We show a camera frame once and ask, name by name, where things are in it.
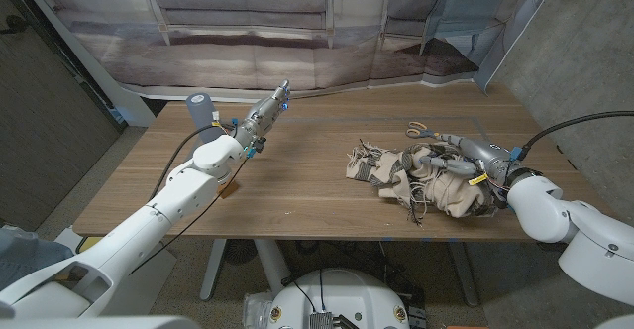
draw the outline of scissors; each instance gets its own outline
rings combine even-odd
[[[438,134],[432,130],[428,130],[427,126],[423,125],[420,122],[410,122],[407,124],[407,131],[405,131],[405,135],[409,138],[434,138]]]

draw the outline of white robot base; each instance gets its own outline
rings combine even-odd
[[[325,269],[295,283],[272,301],[270,293],[245,296],[245,328],[409,328],[398,295],[368,274]]]

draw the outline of table leg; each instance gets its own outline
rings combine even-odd
[[[266,279],[268,279],[268,285],[270,285],[273,297],[276,297],[284,289],[281,281],[290,276],[290,270],[275,240],[254,241]]]
[[[227,239],[214,239],[214,244],[209,254],[209,262],[207,263],[207,271],[205,272],[205,278],[202,280],[202,286],[200,288],[200,299],[202,300],[211,299],[214,293],[216,278],[218,278],[218,274],[220,273],[220,266],[222,265],[222,259],[225,254],[225,245],[227,245]]]
[[[474,274],[472,272],[471,264],[469,263],[465,243],[450,242],[449,252],[454,260],[454,268],[456,269],[456,274],[458,274],[458,279],[460,280],[460,286],[463,290],[465,303],[470,307],[479,306],[476,282],[474,281]]]

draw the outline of wooden table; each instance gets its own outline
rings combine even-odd
[[[244,118],[250,105],[218,104],[221,116]],[[408,121],[430,129],[481,137],[506,147],[523,145],[541,130],[502,85],[489,96],[473,84],[440,88],[386,87],[291,100],[266,135],[264,151],[249,160],[236,180],[240,189],[219,200],[185,236],[261,239],[423,241],[526,241],[510,210],[492,218],[455,219],[430,210],[419,227],[407,210],[380,199],[369,183],[345,178],[347,156],[362,139],[382,148],[416,141]],[[121,162],[73,225],[81,235],[102,236],[143,206],[178,143],[194,130],[184,102],[170,102]],[[194,147],[185,146],[175,165]],[[547,138],[525,165],[542,171],[564,190],[611,214],[587,181]],[[176,234],[192,217],[184,218]]]

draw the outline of blue connector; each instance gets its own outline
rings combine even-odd
[[[515,161],[517,160],[517,158],[519,157],[519,154],[522,153],[522,149],[519,147],[513,147],[513,150],[511,151],[511,161]]]

